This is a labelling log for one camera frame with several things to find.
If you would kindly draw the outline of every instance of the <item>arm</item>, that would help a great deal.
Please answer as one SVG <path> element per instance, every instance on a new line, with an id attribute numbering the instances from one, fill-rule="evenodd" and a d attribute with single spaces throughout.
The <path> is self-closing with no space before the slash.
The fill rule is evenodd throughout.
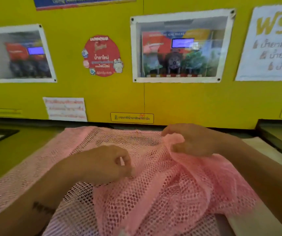
<path id="1" fill-rule="evenodd" d="M 120 157 L 125 166 L 120 165 Z M 79 181 L 106 184 L 131 176 L 128 152 L 101 146 L 57 163 L 26 193 L 0 213 L 0 235 L 40 236 L 64 195 Z"/>
<path id="2" fill-rule="evenodd" d="M 183 135 L 185 142 L 175 144 L 174 152 L 193 156 L 221 154 L 228 159 L 282 223 L 282 165 L 261 154 L 241 139 L 194 124 L 166 127 L 162 136 Z"/>

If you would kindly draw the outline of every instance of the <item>hand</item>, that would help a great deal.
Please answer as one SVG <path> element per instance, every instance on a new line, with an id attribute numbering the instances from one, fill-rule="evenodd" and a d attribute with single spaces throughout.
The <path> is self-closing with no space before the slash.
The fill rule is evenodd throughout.
<path id="1" fill-rule="evenodd" d="M 219 131 L 211 130 L 195 124 L 172 124 L 162 131 L 162 136 L 179 133 L 185 141 L 172 146 L 173 152 L 186 153 L 193 156 L 222 154 L 222 151 L 236 137 Z"/>
<path id="2" fill-rule="evenodd" d="M 120 158 L 123 159 L 124 166 L 121 165 Z M 76 177 L 77 182 L 102 185 L 133 174 L 127 150 L 114 145 L 75 153 L 65 160 L 65 167 Z"/>

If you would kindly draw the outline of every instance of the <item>white frame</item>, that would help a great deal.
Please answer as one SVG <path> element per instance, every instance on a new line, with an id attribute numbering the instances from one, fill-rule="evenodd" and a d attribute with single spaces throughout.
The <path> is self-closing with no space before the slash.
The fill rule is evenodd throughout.
<path id="1" fill-rule="evenodd" d="M 209 18 L 227 16 L 225 34 L 219 59 L 217 74 L 215 77 L 139 77 L 140 68 L 140 38 L 141 33 L 137 28 L 138 23 L 178 21 L 187 19 Z M 135 16 L 130 19 L 131 31 L 131 55 L 132 55 L 132 81 L 134 83 L 219 83 L 221 82 L 227 51 L 230 45 L 234 24 L 235 9 L 218 9 L 210 11 L 178 12 L 170 14 Z"/>
<path id="2" fill-rule="evenodd" d="M 56 73 L 52 64 L 46 36 L 44 33 L 44 29 L 40 24 L 32 24 L 32 25 L 19 25 L 19 26 L 5 26 L 0 27 L 0 34 L 2 33 L 14 33 L 14 32 L 27 32 L 27 31 L 39 31 L 42 45 L 44 48 L 44 52 L 47 58 L 47 62 L 49 65 L 51 78 L 17 78 L 17 79 L 0 79 L 0 83 L 56 83 Z"/>

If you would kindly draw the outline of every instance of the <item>forearm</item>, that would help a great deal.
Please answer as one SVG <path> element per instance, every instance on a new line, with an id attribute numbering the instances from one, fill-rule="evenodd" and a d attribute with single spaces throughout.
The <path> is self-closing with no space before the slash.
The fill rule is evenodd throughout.
<path id="1" fill-rule="evenodd" d="M 63 162 L 55 165 L 25 194 L 0 213 L 0 235 L 41 235 L 75 181 Z"/>
<path id="2" fill-rule="evenodd" d="M 226 157 L 282 223 L 282 165 L 239 139 L 222 150 Z"/>

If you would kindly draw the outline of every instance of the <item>yellow machine panel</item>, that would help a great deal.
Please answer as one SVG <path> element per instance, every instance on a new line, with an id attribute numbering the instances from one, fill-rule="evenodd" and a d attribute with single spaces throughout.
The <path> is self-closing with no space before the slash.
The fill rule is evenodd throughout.
<path id="1" fill-rule="evenodd" d="M 139 122 L 146 124 L 252 129 L 258 119 L 280 119 L 282 82 L 234 81 L 253 8 L 274 4 L 282 0 L 137 0 L 36 11 L 33 0 L 0 0 L 0 27 L 43 26 L 57 77 L 57 83 L 0 83 L 0 109 L 48 119 L 43 97 L 70 97 L 84 98 L 89 122 L 117 122 L 111 113 L 129 113 L 123 116 L 151 114 L 153 118 Z M 235 8 L 236 19 L 220 83 L 133 83 L 131 16 L 221 8 Z M 95 35 L 116 43 L 123 73 L 92 76 L 83 67 L 81 51 Z"/>

